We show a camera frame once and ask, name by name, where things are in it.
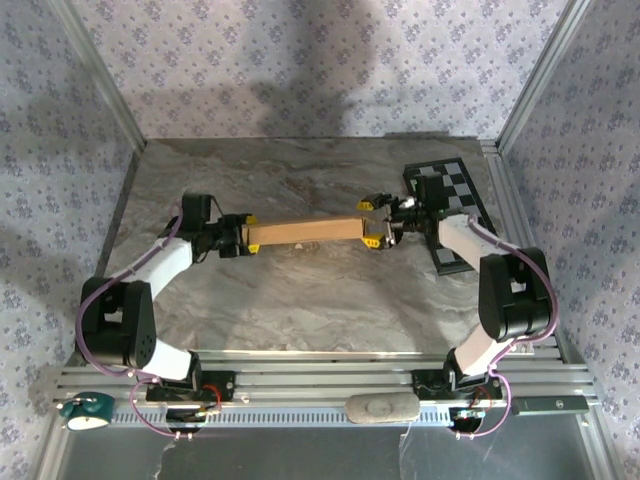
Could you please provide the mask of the brown cardboard box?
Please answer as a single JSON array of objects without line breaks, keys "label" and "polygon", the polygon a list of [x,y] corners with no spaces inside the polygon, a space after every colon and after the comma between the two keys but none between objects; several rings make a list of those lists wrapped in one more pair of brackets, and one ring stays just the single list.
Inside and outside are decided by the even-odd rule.
[{"label": "brown cardboard box", "polygon": [[241,238],[246,246],[285,245],[360,239],[365,219],[361,216],[318,217],[270,223],[247,222]]}]

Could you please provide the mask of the black grey checkerboard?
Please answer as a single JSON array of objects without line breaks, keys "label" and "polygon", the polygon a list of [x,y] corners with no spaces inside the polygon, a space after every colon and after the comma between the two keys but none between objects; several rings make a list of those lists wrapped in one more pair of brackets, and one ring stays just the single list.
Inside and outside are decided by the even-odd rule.
[{"label": "black grey checkerboard", "polygon": [[[461,158],[406,165],[403,179],[409,194],[415,195],[419,176],[435,176],[436,174],[442,177],[443,195],[447,200],[447,208],[475,214],[479,224],[496,235],[493,222]],[[439,244],[435,233],[426,233],[424,237],[436,271],[440,276],[472,270],[472,267],[457,253]]]}]

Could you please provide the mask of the grey oval pad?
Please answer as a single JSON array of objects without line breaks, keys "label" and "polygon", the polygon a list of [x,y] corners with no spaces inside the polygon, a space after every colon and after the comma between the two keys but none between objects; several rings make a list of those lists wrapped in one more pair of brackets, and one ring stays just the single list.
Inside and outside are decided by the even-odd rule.
[{"label": "grey oval pad", "polygon": [[344,409],[347,419],[360,425],[413,422],[421,413],[419,398],[407,392],[354,395]]}]

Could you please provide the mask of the small black controller board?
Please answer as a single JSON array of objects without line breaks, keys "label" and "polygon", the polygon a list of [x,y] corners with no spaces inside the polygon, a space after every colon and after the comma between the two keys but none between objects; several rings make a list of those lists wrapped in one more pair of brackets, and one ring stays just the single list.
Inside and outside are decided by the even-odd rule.
[{"label": "small black controller board", "polygon": [[174,435],[195,435],[221,412],[220,406],[196,406],[169,408],[165,423]]},{"label": "small black controller board", "polygon": [[481,408],[450,408],[452,422],[450,429],[454,433],[475,434],[482,426],[486,410]]}]

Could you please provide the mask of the teal alarm clock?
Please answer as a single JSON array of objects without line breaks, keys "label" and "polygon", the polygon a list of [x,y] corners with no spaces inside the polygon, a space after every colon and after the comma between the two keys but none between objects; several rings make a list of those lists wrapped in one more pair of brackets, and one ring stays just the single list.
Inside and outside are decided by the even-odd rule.
[{"label": "teal alarm clock", "polygon": [[111,424],[115,399],[101,392],[81,392],[57,405],[64,426],[70,431],[87,431]]}]

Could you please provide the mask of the black rectangular bar device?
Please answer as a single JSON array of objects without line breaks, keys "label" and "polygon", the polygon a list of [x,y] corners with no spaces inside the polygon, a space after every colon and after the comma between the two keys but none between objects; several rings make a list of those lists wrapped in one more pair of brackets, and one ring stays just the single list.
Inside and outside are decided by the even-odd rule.
[{"label": "black rectangular bar device", "polygon": [[582,395],[569,396],[521,396],[511,402],[514,415],[577,415],[589,412],[587,399]]}]

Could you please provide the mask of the aluminium side rail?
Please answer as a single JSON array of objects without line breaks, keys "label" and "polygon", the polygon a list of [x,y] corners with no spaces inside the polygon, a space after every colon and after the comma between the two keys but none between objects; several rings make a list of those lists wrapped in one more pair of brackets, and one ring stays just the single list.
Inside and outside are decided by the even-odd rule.
[{"label": "aluminium side rail", "polygon": [[[474,179],[480,179],[480,196],[497,233],[512,244],[533,246],[535,240],[509,165],[502,159],[494,141],[481,140],[480,149],[482,173],[476,174]],[[554,334],[539,343],[517,346],[500,362],[500,368],[506,369],[509,362],[516,360],[566,362],[562,341]]]}]

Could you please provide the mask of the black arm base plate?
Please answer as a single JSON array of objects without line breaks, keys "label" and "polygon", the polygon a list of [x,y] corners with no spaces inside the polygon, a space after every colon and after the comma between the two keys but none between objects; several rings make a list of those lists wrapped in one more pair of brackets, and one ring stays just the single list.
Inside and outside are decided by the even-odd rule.
[{"label": "black arm base plate", "polygon": [[148,402],[218,403],[233,400],[236,373],[229,370],[205,370],[191,379],[162,380],[147,388]]},{"label": "black arm base plate", "polygon": [[501,400],[501,382],[488,374],[458,378],[453,371],[413,370],[413,392],[420,400]]}]

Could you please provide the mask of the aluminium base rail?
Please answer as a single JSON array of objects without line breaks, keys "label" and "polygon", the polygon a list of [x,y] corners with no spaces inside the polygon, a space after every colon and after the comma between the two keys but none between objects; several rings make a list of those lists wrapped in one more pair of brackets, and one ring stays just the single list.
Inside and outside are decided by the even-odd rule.
[{"label": "aluminium base rail", "polygon": [[[411,372],[439,369],[443,359],[416,352],[214,351],[199,353],[207,371],[236,374],[231,405],[340,406],[352,395],[410,391]],[[584,364],[566,363],[551,343],[501,360],[516,397],[582,395],[598,403]]]}]

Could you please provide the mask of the aluminium frame post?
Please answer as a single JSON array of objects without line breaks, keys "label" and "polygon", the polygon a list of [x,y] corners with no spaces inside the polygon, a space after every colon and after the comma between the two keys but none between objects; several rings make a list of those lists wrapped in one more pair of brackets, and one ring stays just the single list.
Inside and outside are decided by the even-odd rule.
[{"label": "aluminium frame post", "polygon": [[47,0],[47,3],[60,21],[71,45],[104,97],[134,152],[141,155],[146,147],[146,138],[118,90],[75,6],[70,0]]},{"label": "aluminium frame post", "polygon": [[567,0],[534,68],[519,95],[500,135],[496,147],[501,155],[509,152],[541,98],[581,25],[592,0]]}]

